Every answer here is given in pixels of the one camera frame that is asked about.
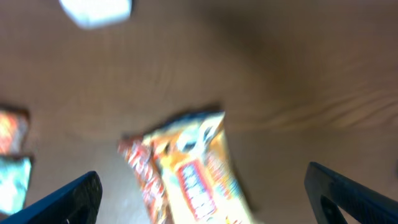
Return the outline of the orange snack bag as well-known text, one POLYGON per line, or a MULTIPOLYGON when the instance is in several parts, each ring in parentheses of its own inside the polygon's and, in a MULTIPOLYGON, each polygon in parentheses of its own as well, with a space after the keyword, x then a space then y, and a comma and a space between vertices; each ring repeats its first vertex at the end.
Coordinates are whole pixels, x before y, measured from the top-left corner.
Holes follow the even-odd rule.
POLYGON ((231 168, 224 116, 188 114, 144 136, 175 223, 256 222, 231 168))

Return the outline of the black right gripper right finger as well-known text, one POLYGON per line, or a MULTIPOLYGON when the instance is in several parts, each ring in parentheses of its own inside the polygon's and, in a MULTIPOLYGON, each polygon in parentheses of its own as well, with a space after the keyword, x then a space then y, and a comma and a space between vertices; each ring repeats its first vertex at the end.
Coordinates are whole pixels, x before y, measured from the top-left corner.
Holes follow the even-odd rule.
POLYGON ((304 180, 318 223, 344 223, 344 210, 360 223, 397 224, 397 202, 317 162, 310 162, 304 180))

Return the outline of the small orange box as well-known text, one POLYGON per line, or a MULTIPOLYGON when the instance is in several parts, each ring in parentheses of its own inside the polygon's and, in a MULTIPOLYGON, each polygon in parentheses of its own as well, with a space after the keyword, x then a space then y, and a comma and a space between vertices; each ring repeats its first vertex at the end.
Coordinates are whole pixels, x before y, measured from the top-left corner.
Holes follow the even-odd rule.
POLYGON ((29 118, 24 108, 1 105, 1 155, 21 151, 29 131, 29 118))

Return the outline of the red chocolate bar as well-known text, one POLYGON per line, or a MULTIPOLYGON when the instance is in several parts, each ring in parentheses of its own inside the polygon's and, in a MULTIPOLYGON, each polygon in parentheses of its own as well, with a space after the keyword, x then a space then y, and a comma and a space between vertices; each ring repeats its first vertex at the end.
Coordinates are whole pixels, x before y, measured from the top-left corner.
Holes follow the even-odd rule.
POLYGON ((173 223, 167 191, 155 164, 152 148, 141 138, 122 139, 118 153, 133 170, 150 221, 153 224, 173 223))

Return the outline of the green wet wipes pack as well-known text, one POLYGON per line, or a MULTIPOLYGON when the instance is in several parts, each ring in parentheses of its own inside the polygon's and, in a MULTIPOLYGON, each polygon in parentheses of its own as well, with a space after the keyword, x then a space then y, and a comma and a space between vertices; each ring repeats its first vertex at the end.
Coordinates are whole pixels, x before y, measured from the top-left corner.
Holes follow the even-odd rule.
POLYGON ((30 157, 1 156, 1 213, 13 215, 23 209, 31 170, 30 157))

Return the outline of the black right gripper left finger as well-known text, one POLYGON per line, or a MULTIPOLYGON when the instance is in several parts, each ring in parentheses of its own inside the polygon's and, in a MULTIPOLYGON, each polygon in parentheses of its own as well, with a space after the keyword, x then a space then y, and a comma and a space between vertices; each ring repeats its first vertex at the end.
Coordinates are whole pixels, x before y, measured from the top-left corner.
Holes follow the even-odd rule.
POLYGON ((99 175, 89 171, 1 224, 95 224, 102 194, 99 175))

